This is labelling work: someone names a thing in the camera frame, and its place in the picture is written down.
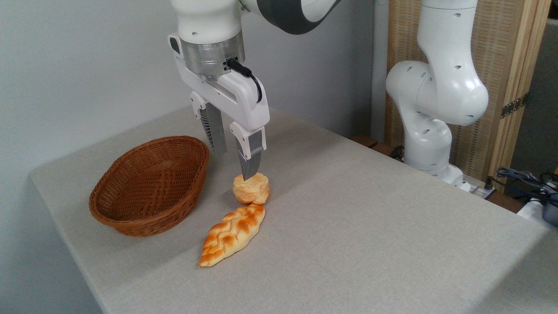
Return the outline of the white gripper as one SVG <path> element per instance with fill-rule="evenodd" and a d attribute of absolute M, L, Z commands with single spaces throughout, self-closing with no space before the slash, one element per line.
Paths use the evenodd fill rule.
<path fill-rule="evenodd" d="M 264 88 L 261 88 L 262 99 L 258 101 L 259 92 L 253 79 L 235 70 L 229 70 L 216 79 L 193 73 L 185 62 L 186 44 L 180 42 L 176 33 L 170 34 L 168 38 L 180 77 L 193 90 L 190 100 L 194 115 L 201 120 L 214 153 L 227 152 L 222 111 L 234 121 L 230 129 L 236 138 L 243 180 L 255 176 L 266 149 L 264 126 L 270 120 Z"/>

